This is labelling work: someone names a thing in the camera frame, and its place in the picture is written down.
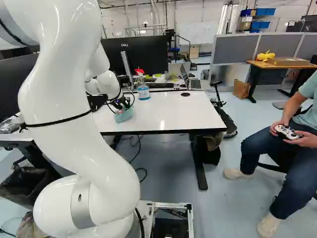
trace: black strap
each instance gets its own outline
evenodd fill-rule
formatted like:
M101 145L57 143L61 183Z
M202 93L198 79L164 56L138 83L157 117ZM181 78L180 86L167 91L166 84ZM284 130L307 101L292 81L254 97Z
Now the black strap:
M66 118L66 119L62 119L62 120L56 120L56 121L52 121L52 122L46 122L46 123L40 123L40 124L32 124L32 125L28 125L28 124L24 123L24 124L21 125L21 129L25 129L25 128L28 128L28 127L29 128L31 128L31 127L44 127L44 126L49 126L49 125L61 124L61 123L67 122L67 121L71 121L71 120L75 120L75 119L84 117L84 116L88 115L89 113L91 113L91 110L89 110L89 111L87 111L87 112L85 112L83 114L71 117L71 118Z
M267 164L262 164L262 163L258 163L258 166L262 167L264 169L267 169L267 170L272 170L272 171L284 173L283 169L280 166L267 165Z
M311 104L306 110L300 112L300 114L305 114L305 113L308 112L309 109L312 108L312 107L313 107L313 105Z
M25 46L29 46L28 44L24 43L20 38L18 38L16 35L14 35L8 28L7 26L4 24L4 22L0 19L0 25L4 28L4 30L13 38L15 39L17 42L25 45Z

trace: yellow object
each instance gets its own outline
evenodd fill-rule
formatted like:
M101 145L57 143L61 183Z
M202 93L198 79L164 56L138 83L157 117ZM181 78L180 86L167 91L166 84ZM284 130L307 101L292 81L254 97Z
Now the yellow object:
M268 50L265 54L260 53L257 56L257 60L261 60L263 62L266 62L267 59L273 59L275 57L275 53L269 53L270 50Z

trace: water bottle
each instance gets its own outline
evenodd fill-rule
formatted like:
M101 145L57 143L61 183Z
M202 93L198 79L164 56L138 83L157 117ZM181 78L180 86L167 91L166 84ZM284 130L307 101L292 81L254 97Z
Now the water bottle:
M145 84L144 82L144 77L143 74L138 72L138 86L137 86L137 91L139 94L139 100L148 100L150 99L150 89L148 85Z

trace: blue storage bin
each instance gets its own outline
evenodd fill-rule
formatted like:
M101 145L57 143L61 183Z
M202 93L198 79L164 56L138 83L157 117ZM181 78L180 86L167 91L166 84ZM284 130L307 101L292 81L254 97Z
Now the blue storage bin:
M270 23L271 23L270 21L263 21L263 22L261 22L260 28L267 29L269 27Z
M261 22L260 21L254 21L251 23L251 28L252 29L259 29L261 28Z
M276 8L257 8L256 16L273 16Z
M260 29L251 29L250 30L250 33L259 33L260 32Z
M242 10L241 13L240 13L240 16L250 16L251 15L251 10L252 9Z
M267 14L268 16L273 16L274 13L275 13L275 10L276 10L276 8L267 8L267 9L266 9L266 14Z
M256 16L265 16L267 8L257 8Z

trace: hand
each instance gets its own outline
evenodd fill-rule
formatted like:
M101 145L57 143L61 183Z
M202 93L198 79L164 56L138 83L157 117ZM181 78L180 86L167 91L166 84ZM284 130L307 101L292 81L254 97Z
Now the hand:
M296 130L296 134L303 135L303 138L298 140L284 140L288 144L292 145L299 145L302 147L310 147L310 148L317 148L317 135L311 134L309 132Z
M277 122L274 122L270 127L269 131L271 132L272 135L277 136L276 130L274 129L277 125L285 125L288 126L288 120L282 119Z

